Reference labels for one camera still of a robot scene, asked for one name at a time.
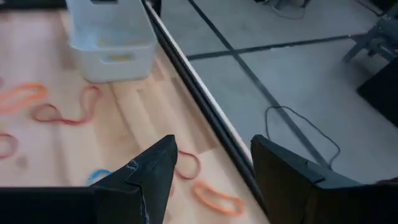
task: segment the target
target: black cable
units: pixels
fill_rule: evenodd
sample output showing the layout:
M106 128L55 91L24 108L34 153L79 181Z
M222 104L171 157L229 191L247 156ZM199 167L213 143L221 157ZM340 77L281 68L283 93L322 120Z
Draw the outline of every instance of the black cable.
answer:
M300 6L302 12L301 15L297 16L297 17L290 17L290 16L286 16L280 13L280 10L276 9L275 6L272 5L271 0L265 0L260 2L261 4L268 4L269 7L271 8L271 11L277 16L277 17L281 17L284 19L290 19L290 20L301 20L304 19L305 17L305 6L307 5L307 3L303 3L302 6Z
M272 12L273 12L277 17L281 17L281 18L284 18L284 19L302 20L302 19L304 19L304 17L305 17L305 8L302 8L302 9L301 9L301 10L302 10L301 15L299 15L299 16L297 16L297 17L290 17L290 16L282 15L282 14L280 13L280 10L276 9L275 6L270 6L270 8L271 8Z
M327 140L329 140L333 145L335 145L336 146L336 148L337 148L337 152L336 152L336 154L330 159L330 161L329 161L329 169L331 169L332 170L332 168L331 168L331 166L333 165L333 162L335 161L335 159L340 155L340 153L341 153L341 149L340 149L340 147L339 147L339 145L337 145L337 143L336 142L334 142L331 138L329 138L326 134L324 134L319 128L317 128L309 119L307 119L306 117L304 117L304 116L302 116L302 115L300 115L300 114L298 114L296 111L294 111L292 108L289 108L288 106L269 106L267 109L266 109L266 112L265 112L265 121L266 121L266 135L267 135L267 138L269 139L269 140L271 140L271 138L270 138L270 136L269 136L269 130L268 130L268 112L269 112L269 110L270 109L287 109L287 110L289 110L289 111L291 111L293 114L296 114L299 118L302 118L304 121L306 121L308 124L310 124L315 130L317 130L323 137L325 137Z

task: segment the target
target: wooden table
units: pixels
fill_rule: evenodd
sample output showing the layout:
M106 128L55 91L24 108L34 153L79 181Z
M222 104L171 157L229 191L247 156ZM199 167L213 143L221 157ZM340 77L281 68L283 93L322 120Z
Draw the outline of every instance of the wooden table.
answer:
M158 29L171 41L205 100L217 110L231 141L249 151L199 79L160 19ZM65 11L3 12L0 14L0 93L26 82L49 88L42 102L58 107L65 117L78 118L78 95L89 83L81 76L67 44L69 18ZM193 198L194 181L174 178L164 223L268 223L267 218L227 155L220 131L215 134L209 112L202 112L178 73L175 63L157 47L151 76L144 80L97 85L103 93L93 120L83 126L44 124L33 121L33 103L13 114L0 116L0 129L19 141L18 151L0 161L0 186L82 186L99 168L116 170L166 134L176 136L179 148L198 155L205 180L226 194L240 197L246 211L240 217L216 213ZM191 169L179 159L180 169Z

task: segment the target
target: blue rubber band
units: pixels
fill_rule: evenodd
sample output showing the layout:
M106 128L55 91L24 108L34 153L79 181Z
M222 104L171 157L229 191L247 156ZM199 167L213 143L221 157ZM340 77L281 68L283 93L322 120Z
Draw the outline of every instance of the blue rubber band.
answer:
M89 180L90 180L90 182L93 182L95 179L97 179L101 174L106 174L106 175L110 175L110 174L112 174L113 172L112 171L110 171L110 170L108 170L108 169L98 169L98 170L95 170L95 171L93 171L91 174L90 174L90 177L88 178Z

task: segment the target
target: plastic container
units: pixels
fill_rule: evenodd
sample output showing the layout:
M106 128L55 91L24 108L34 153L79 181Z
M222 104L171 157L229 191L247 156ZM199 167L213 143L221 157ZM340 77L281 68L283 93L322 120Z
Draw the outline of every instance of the plastic container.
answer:
M70 46L95 83L145 78L157 39L141 0L67 0Z

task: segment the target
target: floor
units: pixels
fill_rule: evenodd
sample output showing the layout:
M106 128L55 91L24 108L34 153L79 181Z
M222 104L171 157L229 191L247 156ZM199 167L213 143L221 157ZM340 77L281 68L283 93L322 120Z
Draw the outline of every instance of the floor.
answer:
M247 145L266 134L278 102L304 115L341 148L333 170L368 184L398 176L398 129L355 89L387 63L361 52L341 62L352 35L377 21L367 0L312 0L277 16L253 0L164 0L162 20ZM269 114L271 139L315 161L286 119L329 161L336 147L287 112Z

